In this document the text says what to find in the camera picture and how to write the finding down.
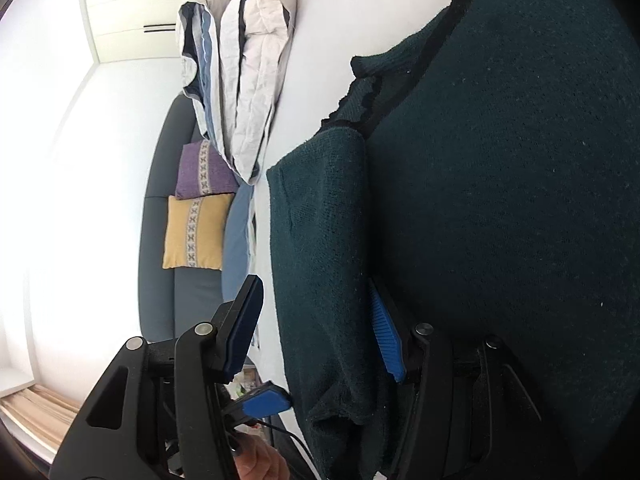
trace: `sofa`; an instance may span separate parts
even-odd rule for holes
[[[150,342],[179,337],[210,319],[223,302],[220,270],[162,268],[167,203],[175,192],[182,146],[201,138],[191,100],[178,95],[158,138],[142,215],[138,311],[142,335]]]

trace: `blue cushion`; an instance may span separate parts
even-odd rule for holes
[[[222,249],[222,298],[236,298],[249,266],[249,241],[247,224],[249,204],[254,187],[241,182],[226,218],[225,240]]]

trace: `dark green fabric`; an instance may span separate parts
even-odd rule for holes
[[[365,268],[343,225],[364,193],[356,132],[368,139],[369,265],[419,319],[504,338],[578,467],[640,389],[638,46],[609,0],[461,1],[389,53],[355,59],[321,133],[268,174],[285,370],[323,466],[347,444],[314,407],[377,395],[361,374],[379,359],[361,330],[362,278],[342,287],[354,258]]]

